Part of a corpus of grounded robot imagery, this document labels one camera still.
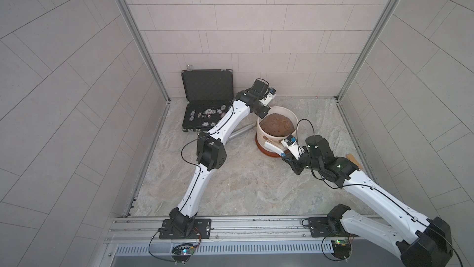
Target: black motor joint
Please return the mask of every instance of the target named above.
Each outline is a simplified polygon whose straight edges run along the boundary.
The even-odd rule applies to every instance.
[[[268,114],[270,107],[262,104],[260,100],[264,99],[268,93],[274,95],[276,90],[269,88],[263,81],[255,80],[252,88],[237,93],[236,100],[244,102],[245,105],[250,107],[251,112],[263,119]]]

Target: marble floor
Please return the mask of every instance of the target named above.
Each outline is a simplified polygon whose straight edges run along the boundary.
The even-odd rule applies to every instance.
[[[292,110],[298,119],[307,118],[316,134],[325,137],[336,156],[352,153],[360,162],[354,144],[334,99],[275,98],[270,106]],[[163,129],[131,211],[133,216],[168,216],[186,192],[194,167],[185,163],[181,148],[196,139],[183,132],[181,122],[185,99],[173,99]],[[236,130],[257,120],[247,116]],[[342,203],[359,213],[374,213],[362,201],[344,190],[333,190],[314,179],[309,170],[295,175],[280,158],[264,155],[255,144],[255,128],[228,141],[227,160],[210,180],[199,205],[198,215],[283,215],[327,214]],[[312,134],[307,122],[299,124],[299,137]],[[188,161],[196,158],[195,142],[183,152]]]

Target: metal pipe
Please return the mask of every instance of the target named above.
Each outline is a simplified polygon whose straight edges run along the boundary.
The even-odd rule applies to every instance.
[[[252,123],[252,124],[249,124],[247,126],[242,127],[239,130],[234,131],[233,133],[230,134],[228,141],[232,140],[233,138],[235,138],[235,137],[237,137],[237,136],[239,136],[239,135],[241,135],[241,134],[243,134],[243,133],[245,133],[249,130],[251,130],[254,127],[255,127],[255,123]]]

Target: ventilation grille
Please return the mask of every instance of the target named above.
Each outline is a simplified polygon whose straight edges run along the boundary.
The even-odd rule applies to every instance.
[[[173,245],[169,243],[153,243],[152,253],[156,256],[169,256]],[[332,252],[331,241],[322,245],[324,252]],[[235,254],[302,254],[321,253],[320,240],[302,241],[231,241],[203,242],[194,255],[235,255]],[[147,243],[124,243],[117,248],[116,256],[149,256]]]

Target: black cable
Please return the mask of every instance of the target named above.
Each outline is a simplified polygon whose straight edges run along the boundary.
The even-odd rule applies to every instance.
[[[313,123],[311,123],[310,120],[308,120],[308,119],[301,119],[301,120],[298,121],[298,123],[296,123],[296,145],[298,146],[298,154],[299,154],[300,157],[301,157],[301,152],[299,151],[299,143],[298,143],[298,125],[299,125],[299,123],[300,123],[301,121],[308,121],[308,122],[311,124],[311,128],[313,129],[313,135],[315,135]]]
[[[321,241],[321,251],[323,252],[324,257],[326,257],[327,259],[329,259],[329,260],[331,260],[331,261],[334,261],[334,262],[344,261],[344,260],[350,258],[351,253],[352,253],[352,244],[350,244],[350,243],[349,243],[349,245],[351,246],[351,252],[349,253],[349,257],[343,258],[343,259],[337,259],[337,260],[335,260],[335,259],[331,259],[331,258],[329,258],[328,256],[326,256],[326,254],[324,253],[323,243],[324,243],[324,239],[326,239],[327,237],[328,237],[328,236],[326,236],[325,238],[323,238],[323,240]]]
[[[155,256],[154,254],[152,254],[152,253],[150,252],[151,241],[153,240],[153,238],[155,238],[155,235],[157,235],[159,231],[160,231],[160,229],[158,229],[158,231],[153,235],[153,237],[151,237],[150,243],[148,244],[148,253],[151,254],[152,257],[155,257],[155,258],[157,258],[157,259],[159,259],[159,260],[162,260],[162,261],[165,261],[165,262],[175,263],[176,261],[171,261],[171,260],[167,260],[167,259],[163,259],[163,258],[158,258],[157,256]]]

